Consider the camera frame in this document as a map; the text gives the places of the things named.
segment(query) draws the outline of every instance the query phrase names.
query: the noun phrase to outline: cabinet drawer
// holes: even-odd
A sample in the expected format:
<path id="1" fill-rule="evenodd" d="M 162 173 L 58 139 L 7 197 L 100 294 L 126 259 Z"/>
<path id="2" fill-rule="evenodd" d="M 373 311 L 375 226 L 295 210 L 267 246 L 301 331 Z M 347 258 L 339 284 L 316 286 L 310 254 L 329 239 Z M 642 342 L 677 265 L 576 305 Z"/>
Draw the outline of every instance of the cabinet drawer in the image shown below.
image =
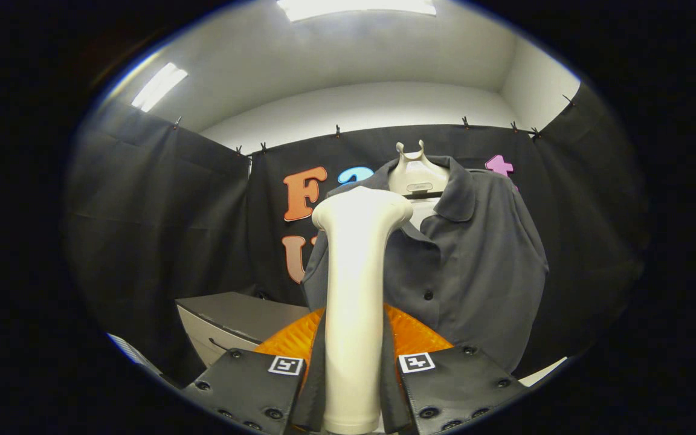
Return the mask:
<path id="1" fill-rule="evenodd" d="M 222 355 L 227 349 L 232 349 L 232 347 L 244 350 L 256 349 L 257 343 L 239 338 L 237 335 L 211 324 L 208 320 L 197 317 L 181 306 L 177 306 L 177 308 L 187 335 L 190 336 L 191 340 L 207 349 L 213 350 L 219 355 Z"/>

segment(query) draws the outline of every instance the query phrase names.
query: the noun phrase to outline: fluorescent light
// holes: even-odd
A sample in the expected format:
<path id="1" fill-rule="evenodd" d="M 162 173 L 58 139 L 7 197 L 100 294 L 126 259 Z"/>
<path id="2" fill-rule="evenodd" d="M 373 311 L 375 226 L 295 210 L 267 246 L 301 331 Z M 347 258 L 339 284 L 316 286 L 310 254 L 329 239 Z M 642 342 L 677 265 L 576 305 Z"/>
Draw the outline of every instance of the fluorescent light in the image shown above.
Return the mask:
<path id="1" fill-rule="evenodd" d="M 173 63 L 168 62 L 136 95 L 133 99 L 133 107 L 141 108 L 142 111 L 149 111 L 185 77 L 187 77 L 187 72 L 184 69 L 179 69 Z"/>
<path id="2" fill-rule="evenodd" d="M 279 0 L 289 21 L 344 11 L 407 11 L 436 16 L 431 0 Z"/>

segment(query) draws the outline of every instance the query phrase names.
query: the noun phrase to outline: dark gray shirt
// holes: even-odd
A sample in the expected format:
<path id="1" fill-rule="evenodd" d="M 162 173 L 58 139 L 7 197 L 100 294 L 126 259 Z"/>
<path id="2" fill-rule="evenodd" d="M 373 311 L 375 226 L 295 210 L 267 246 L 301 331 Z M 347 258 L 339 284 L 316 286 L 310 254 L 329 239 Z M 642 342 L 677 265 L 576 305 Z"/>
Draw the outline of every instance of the dark gray shirt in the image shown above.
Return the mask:
<path id="1" fill-rule="evenodd" d="M 420 231 L 407 222 L 388 240 L 384 301 L 414 316 L 455 345 L 472 344 L 511 372 L 523 356 L 549 266 L 536 226 L 509 177 L 470 173 L 452 157 L 429 156 L 450 168 L 434 216 Z M 373 176 L 341 185 L 389 190 L 395 159 Z M 323 231 L 302 279 L 310 309 L 326 305 L 328 242 Z"/>

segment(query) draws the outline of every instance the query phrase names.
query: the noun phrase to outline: black curtain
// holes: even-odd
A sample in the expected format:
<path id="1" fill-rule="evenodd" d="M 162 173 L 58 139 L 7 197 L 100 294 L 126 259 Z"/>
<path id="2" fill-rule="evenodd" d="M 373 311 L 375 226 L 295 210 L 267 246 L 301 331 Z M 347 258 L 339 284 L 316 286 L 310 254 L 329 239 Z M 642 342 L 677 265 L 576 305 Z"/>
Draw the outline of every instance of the black curtain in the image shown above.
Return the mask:
<path id="1" fill-rule="evenodd" d="M 79 130 L 64 242 L 105 331 L 177 383 L 204 365 L 174 299 L 253 291 L 248 159 L 138 108 L 110 102 Z"/>
<path id="2" fill-rule="evenodd" d="M 398 157 L 397 141 L 412 151 L 418 140 L 427 154 L 452 156 L 467 169 L 485 169 L 496 156 L 513 166 L 509 176 L 536 223 L 550 265 L 530 341 L 514 374 L 529 375 L 586 349 L 626 306 L 642 270 L 648 232 L 646 194 L 633 150 L 584 84 L 538 135 L 509 126 L 381 127 L 255 152 L 248 226 L 257 282 L 271 299 L 305 305 L 291 269 L 307 265 L 317 229 L 301 214 L 296 220 L 285 218 L 292 208 L 286 177 L 304 173 L 310 178 L 288 181 L 317 185 L 306 202 L 313 208 L 346 180 L 343 171 L 361 166 L 375 171 Z M 297 201 L 301 196 L 295 195 Z M 302 245 L 301 254 L 287 259 L 282 240 L 292 236 L 301 238 L 295 243 Z"/>

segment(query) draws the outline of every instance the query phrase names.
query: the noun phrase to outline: clothes hanger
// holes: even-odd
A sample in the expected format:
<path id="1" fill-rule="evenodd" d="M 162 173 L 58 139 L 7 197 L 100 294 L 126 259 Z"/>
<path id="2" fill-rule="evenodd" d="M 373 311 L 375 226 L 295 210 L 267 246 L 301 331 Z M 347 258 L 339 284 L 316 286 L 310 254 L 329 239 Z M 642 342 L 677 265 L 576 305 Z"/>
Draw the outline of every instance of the clothes hanger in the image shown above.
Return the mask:
<path id="1" fill-rule="evenodd" d="M 404 144 L 397 143 L 399 164 L 388 174 L 389 190 L 408 199 L 439 198 L 450 178 L 450 170 L 426 158 L 422 140 L 418 145 L 420 151 L 405 153 Z"/>

